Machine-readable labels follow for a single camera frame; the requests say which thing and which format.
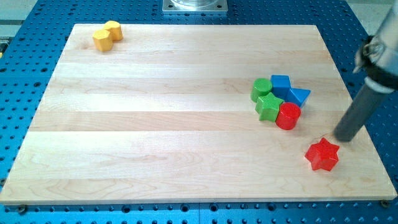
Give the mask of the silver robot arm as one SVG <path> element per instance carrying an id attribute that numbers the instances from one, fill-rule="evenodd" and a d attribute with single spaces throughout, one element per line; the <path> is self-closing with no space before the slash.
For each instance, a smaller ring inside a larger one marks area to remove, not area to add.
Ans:
<path id="1" fill-rule="evenodd" d="M 374 35 L 370 35 L 355 55 L 354 73 L 365 69 L 365 84 L 383 94 L 397 90 L 397 1 Z"/>

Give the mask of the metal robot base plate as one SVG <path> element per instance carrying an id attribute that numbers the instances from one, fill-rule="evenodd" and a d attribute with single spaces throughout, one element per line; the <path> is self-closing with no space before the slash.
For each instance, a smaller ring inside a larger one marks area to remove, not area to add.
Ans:
<path id="1" fill-rule="evenodd" d="M 163 0 L 162 11 L 166 14 L 228 12 L 227 0 Z"/>

